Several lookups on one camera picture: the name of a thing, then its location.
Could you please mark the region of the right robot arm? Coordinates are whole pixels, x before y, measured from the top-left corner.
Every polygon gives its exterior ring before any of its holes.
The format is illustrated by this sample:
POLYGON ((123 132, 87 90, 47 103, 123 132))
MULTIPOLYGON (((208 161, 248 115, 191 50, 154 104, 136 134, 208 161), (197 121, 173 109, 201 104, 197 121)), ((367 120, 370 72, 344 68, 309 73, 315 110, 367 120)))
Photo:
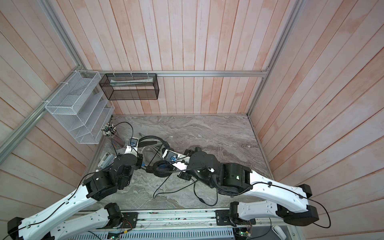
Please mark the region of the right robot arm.
POLYGON ((316 207, 309 203, 312 191, 308 185, 290 187, 243 165, 220 163, 214 155, 203 151, 181 156, 175 167, 217 189, 220 195, 262 199, 252 203, 232 202, 229 219, 233 224, 257 218, 277 218, 289 225, 305 227, 319 220, 316 207))

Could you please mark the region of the black and blue headphones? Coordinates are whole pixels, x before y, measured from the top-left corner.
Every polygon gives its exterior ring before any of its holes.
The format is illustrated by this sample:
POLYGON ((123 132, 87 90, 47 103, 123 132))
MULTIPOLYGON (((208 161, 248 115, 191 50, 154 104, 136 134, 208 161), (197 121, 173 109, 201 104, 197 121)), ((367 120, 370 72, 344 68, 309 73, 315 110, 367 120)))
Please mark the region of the black and blue headphones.
MULTIPOLYGON (((162 138, 157 137, 157 136, 144 136, 144 137, 140 138, 138 141, 138 147, 143 148, 143 147, 147 147, 147 146, 151 146, 151 145, 156 145, 155 141, 150 141, 150 140, 157 140, 158 142, 161 143, 161 145, 158 147, 158 150, 156 151, 153 159, 158 155, 158 153, 160 151, 162 151, 162 153, 164 153, 165 150, 170 149, 170 145, 168 144, 168 142, 166 142, 165 140, 163 140, 162 138)), ((147 164, 147 166, 145 167, 145 171, 146 171, 146 173, 153 174, 156 177, 167 178, 171 174, 177 172, 176 167, 174 167, 170 162, 167 162, 166 160, 160 160, 160 161, 155 162, 154 164, 151 164, 151 163, 152 163, 152 161, 150 161, 150 163, 147 164)))

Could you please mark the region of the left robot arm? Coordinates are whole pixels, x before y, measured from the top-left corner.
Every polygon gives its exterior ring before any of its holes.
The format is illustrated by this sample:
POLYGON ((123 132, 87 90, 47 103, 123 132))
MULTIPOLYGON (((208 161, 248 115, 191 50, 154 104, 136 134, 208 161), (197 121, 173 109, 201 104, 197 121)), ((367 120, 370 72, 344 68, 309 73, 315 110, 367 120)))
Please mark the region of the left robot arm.
POLYGON ((123 215, 116 203, 88 215, 72 219, 82 209, 115 194, 130 184, 135 170, 142 166, 142 154, 124 154, 108 168, 84 180, 68 196, 28 218, 15 217, 8 222, 8 236, 13 240, 67 240, 88 230, 117 228, 123 215))

